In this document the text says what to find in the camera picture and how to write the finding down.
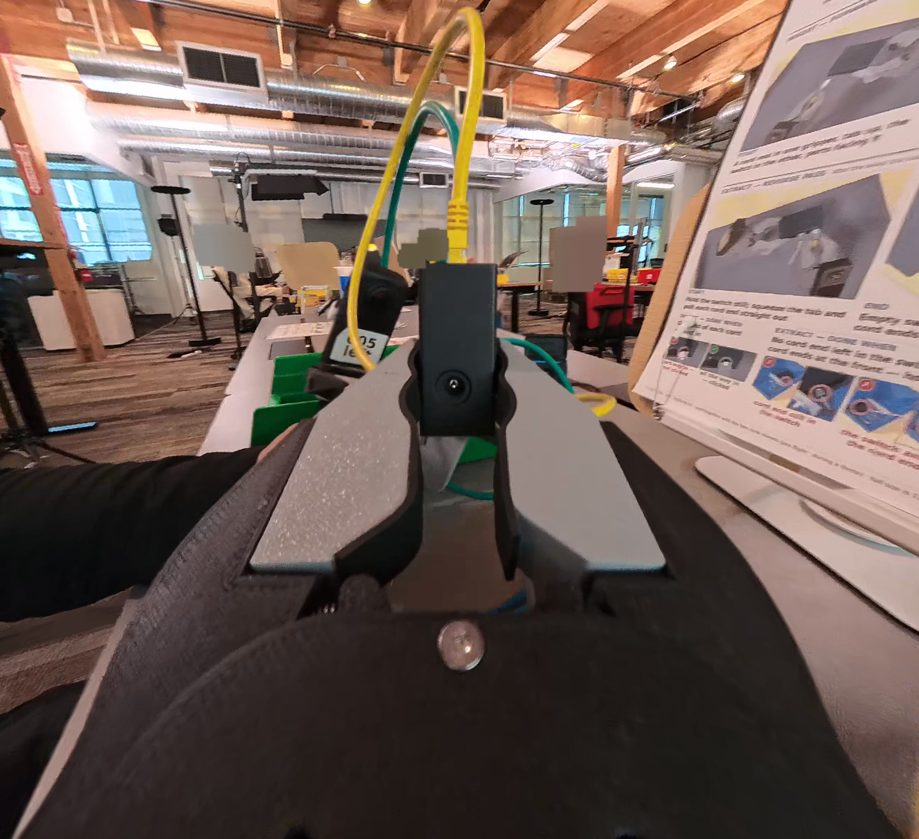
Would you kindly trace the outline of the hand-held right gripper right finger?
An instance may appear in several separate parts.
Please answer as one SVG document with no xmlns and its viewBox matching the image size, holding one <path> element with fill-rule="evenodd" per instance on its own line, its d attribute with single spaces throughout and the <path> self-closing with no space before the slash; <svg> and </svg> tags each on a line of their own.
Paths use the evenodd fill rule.
<svg viewBox="0 0 919 839">
<path fill-rule="evenodd" d="M 601 419 L 515 345 L 500 351 L 494 501 L 505 577 L 583 582 L 665 569 Z"/>
</svg>

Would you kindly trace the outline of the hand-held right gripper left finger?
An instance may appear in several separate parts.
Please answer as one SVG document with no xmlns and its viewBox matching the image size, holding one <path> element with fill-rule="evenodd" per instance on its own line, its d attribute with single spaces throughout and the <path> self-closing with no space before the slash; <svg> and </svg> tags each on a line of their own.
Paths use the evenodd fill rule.
<svg viewBox="0 0 919 839">
<path fill-rule="evenodd" d="M 385 584 L 422 544 L 414 341 L 351 385 L 312 422 L 250 558 L 260 573 Z"/>
</svg>

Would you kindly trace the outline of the black network switch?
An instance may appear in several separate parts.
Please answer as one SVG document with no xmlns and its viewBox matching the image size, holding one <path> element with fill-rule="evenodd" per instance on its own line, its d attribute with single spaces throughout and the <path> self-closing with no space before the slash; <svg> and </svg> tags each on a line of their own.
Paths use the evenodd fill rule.
<svg viewBox="0 0 919 839">
<path fill-rule="evenodd" d="M 497 267 L 431 262 L 420 280 L 420 429 L 491 436 L 497 397 Z"/>
</svg>

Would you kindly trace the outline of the green plastic bin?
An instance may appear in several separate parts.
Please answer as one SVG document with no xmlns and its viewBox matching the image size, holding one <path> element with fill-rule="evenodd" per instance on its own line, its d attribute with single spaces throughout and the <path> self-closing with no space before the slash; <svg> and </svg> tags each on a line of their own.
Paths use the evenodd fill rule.
<svg viewBox="0 0 919 839">
<path fill-rule="evenodd" d="M 320 361 L 320 352 L 281 356 L 274 361 L 270 397 L 254 412 L 250 446 L 271 443 L 287 427 L 315 417 L 325 406 L 306 388 L 307 371 Z"/>
</svg>

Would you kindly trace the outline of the person's left forearm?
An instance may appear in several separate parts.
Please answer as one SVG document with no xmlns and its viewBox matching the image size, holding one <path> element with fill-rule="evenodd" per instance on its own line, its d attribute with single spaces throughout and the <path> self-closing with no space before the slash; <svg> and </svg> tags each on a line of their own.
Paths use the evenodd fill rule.
<svg viewBox="0 0 919 839">
<path fill-rule="evenodd" d="M 4 468 L 3 623 L 75 611 L 149 584 L 265 451 Z"/>
</svg>

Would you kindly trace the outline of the black studio light panel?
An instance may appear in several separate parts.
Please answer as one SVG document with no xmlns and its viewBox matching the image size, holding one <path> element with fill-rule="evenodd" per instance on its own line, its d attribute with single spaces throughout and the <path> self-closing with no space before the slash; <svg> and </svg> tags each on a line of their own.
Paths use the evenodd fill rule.
<svg viewBox="0 0 919 839">
<path fill-rule="evenodd" d="M 255 174 L 249 187 L 253 201 L 302 201 L 309 195 L 329 193 L 329 186 L 316 175 L 290 171 Z"/>
</svg>

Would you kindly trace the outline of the black floor lamp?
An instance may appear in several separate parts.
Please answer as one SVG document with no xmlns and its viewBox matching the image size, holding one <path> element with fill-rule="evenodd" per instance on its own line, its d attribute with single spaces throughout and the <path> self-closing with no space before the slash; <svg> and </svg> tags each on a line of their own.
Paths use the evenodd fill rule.
<svg viewBox="0 0 919 839">
<path fill-rule="evenodd" d="M 545 241 L 545 217 L 546 217 L 546 208 L 548 206 L 555 205 L 555 200 L 550 196 L 540 196 L 535 197 L 531 201 L 531 205 L 535 206 L 538 211 L 538 223 L 537 223 L 537 281 L 535 285 L 535 307 L 532 307 L 528 311 L 528 315 L 540 318 L 540 320 L 547 320 L 551 316 L 550 310 L 542 303 L 542 286 L 543 286 L 543 261 L 545 261 L 545 253 L 543 253 L 543 241 Z"/>
</svg>

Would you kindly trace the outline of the red office chair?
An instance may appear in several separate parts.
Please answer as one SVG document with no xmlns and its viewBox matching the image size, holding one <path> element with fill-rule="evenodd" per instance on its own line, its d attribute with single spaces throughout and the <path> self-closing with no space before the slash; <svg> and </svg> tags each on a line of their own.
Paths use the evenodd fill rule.
<svg viewBox="0 0 919 839">
<path fill-rule="evenodd" d="M 616 362 L 625 362 L 626 341 L 638 336 L 641 325 L 635 286 L 598 282 L 590 292 L 567 293 L 562 330 L 577 352 L 611 352 Z"/>
</svg>

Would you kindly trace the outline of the white stand base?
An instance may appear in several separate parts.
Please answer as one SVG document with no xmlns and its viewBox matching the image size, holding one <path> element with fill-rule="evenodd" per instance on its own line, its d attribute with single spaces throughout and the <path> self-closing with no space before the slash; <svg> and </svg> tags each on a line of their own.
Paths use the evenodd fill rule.
<svg viewBox="0 0 919 839">
<path fill-rule="evenodd" d="M 902 625 L 918 632 L 918 557 L 723 456 L 696 471 Z"/>
</svg>

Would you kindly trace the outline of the instruction sheet on stand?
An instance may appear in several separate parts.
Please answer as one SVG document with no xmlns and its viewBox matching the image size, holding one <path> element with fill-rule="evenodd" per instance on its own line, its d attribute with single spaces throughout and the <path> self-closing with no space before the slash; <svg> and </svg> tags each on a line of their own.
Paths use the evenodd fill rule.
<svg viewBox="0 0 919 839">
<path fill-rule="evenodd" d="M 637 383 L 652 360 L 653 351 L 663 333 L 687 255 L 692 247 L 700 220 L 706 208 L 711 187 L 712 184 L 707 184 L 707 186 L 702 187 L 686 202 L 680 218 L 671 228 L 662 275 L 652 295 L 652 301 L 628 365 L 628 398 L 640 413 L 648 417 L 653 416 L 652 398 L 642 396 L 637 391 Z"/>
</svg>

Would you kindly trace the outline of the white ceiling vent grille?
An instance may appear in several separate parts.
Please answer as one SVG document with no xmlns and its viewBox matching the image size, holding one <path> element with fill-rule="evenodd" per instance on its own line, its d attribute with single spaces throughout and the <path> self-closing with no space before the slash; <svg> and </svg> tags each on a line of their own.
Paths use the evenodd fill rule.
<svg viewBox="0 0 919 839">
<path fill-rule="evenodd" d="M 176 50 L 183 82 L 186 86 L 269 95 L 263 57 L 256 52 L 189 41 L 179 41 Z"/>
</svg>

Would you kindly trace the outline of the printed instruction sheet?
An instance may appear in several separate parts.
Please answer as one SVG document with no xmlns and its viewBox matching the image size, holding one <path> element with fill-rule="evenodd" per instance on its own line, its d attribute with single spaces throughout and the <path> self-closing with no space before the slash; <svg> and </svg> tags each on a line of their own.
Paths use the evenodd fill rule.
<svg viewBox="0 0 919 839">
<path fill-rule="evenodd" d="M 917 516 L 918 0 L 789 0 L 637 392 Z"/>
</svg>

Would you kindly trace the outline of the silver ventilation duct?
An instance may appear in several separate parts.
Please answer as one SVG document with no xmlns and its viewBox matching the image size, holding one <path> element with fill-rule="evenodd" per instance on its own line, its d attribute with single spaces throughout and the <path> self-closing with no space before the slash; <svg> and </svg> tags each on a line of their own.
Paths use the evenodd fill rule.
<svg viewBox="0 0 919 839">
<path fill-rule="evenodd" d="M 103 50 L 98 45 L 73 40 L 66 44 L 66 52 L 81 84 L 105 95 L 360 120 L 399 120 L 411 99 L 405 90 L 390 86 L 371 86 L 329 76 L 292 76 L 266 72 L 265 69 L 269 95 L 248 95 L 235 90 L 186 86 L 178 55 Z"/>
<path fill-rule="evenodd" d="M 386 130 L 101 101 L 86 101 L 86 115 L 99 132 L 115 140 L 124 156 L 372 166 L 387 161 L 397 137 Z"/>
</svg>

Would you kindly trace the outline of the wooden support post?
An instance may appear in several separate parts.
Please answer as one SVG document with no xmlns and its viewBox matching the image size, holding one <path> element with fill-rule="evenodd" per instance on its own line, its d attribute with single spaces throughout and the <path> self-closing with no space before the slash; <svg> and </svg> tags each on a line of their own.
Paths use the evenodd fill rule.
<svg viewBox="0 0 919 839">
<path fill-rule="evenodd" d="M 71 246 L 54 196 L 48 159 L 23 95 L 13 57 L 8 54 L 2 55 L 2 106 L 10 151 L 38 220 L 52 278 L 71 328 L 75 351 L 81 362 L 103 361 L 106 351 L 86 291 L 73 263 Z"/>
</svg>

